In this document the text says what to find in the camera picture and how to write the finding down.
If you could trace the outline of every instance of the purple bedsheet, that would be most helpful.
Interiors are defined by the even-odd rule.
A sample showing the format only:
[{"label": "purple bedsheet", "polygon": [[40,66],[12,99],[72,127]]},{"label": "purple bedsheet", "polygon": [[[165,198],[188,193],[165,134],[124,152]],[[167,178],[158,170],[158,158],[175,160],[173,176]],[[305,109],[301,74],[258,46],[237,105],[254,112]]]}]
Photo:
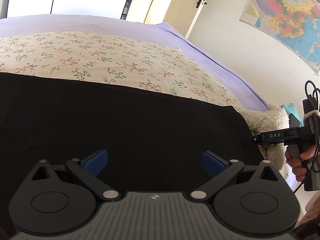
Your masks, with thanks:
[{"label": "purple bedsheet", "polygon": [[246,109],[268,109],[268,104],[244,79],[186,40],[168,23],[147,25],[106,17],[54,14],[0,20],[0,38],[63,31],[110,34],[180,49],[218,78]]}]

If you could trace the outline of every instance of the human hand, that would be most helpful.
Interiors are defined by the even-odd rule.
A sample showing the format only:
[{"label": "human hand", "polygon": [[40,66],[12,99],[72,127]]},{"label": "human hand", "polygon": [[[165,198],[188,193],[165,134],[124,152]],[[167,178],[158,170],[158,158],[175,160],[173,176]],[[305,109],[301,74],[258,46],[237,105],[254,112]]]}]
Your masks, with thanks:
[{"label": "human hand", "polygon": [[[310,159],[314,155],[316,147],[317,145],[310,146],[308,150],[301,153],[301,160],[304,161]],[[289,165],[292,167],[293,174],[296,175],[296,180],[303,181],[305,174],[307,173],[307,169],[301,167],[301,160],[292,158],[288,150],[285,152],[285,157],[290,158]]]}]

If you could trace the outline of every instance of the black cloth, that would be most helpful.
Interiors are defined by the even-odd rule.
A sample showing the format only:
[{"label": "black cloth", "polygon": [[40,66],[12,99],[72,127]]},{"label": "black cloth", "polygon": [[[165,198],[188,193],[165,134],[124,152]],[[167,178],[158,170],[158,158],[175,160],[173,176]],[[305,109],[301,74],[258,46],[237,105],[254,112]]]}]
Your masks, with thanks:
[{"label": "black cloth", "polygon": [[12,235],[8,205],[40,159],[64,164],[102,148],[98,178],[126,191],[184,191],[211,177],[202,153],[258,165],[257,146],[232,106],[137,88],[0,73],[0,227]]}]

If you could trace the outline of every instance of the black handle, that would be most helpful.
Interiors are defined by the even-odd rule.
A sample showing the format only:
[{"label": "black handle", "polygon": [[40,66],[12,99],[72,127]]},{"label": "black handle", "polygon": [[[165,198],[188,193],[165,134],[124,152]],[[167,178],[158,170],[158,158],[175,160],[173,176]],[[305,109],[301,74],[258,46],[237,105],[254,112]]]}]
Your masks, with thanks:
[{"label": "black handle", "polygon": [[201,1],[202,0],[198,0],[196,8],[199,8]]},{"label": "black handle", "polygon": [[[84,170],[76,162],[69,160],[65,163],[66,170],[70,175],[82,186],[85,186],[89,189],[100,201],[110,200],[110,198],[104,196],[104,192],[112,191],[117,193],[113,188],[103,183],[101,180],[94,177],[88,171]],[[112,198],[112,200],[120,198],[120,194],[117,193],[117,196]]]},{"label": "black handle", "polygon": [[[217,158],[215,154],[209,152],[209,154],[216,158],[217,160],[221,158]],[[222,171],[220,174],[216,175],[214,178],[210,179],[205,184],[201,185],[199,188],[194,190],[193,192],[203,191],[206,193],[206,196],[203,198],[194,198],[192,194],[190,194],[189,198],[195,202],[207,202],[212,200],[212,198],[223,188],[228,187],[230,185],[235,184],[236,178],[241,174],[244,170],[244,163],[236,160],[236,162],[230,162],[228,168]]]}]

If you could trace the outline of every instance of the teal pillow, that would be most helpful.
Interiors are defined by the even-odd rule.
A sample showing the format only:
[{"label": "teal pillow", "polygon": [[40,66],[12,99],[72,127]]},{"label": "teal pillow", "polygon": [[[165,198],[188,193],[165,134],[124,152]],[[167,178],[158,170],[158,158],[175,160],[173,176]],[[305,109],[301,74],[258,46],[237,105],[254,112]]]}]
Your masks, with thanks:
[{"label": "teal pillow", "polygon": [[282,105],[280,107],[285,109],[285,111],[287,112],[287,115],[293,114],[299,120],[300,127],[303,126],[303,121],[301,120],[301,118],[300,118],[300,116],[298,114],[297,108],[293,103],[290,103],[288,106]]}]

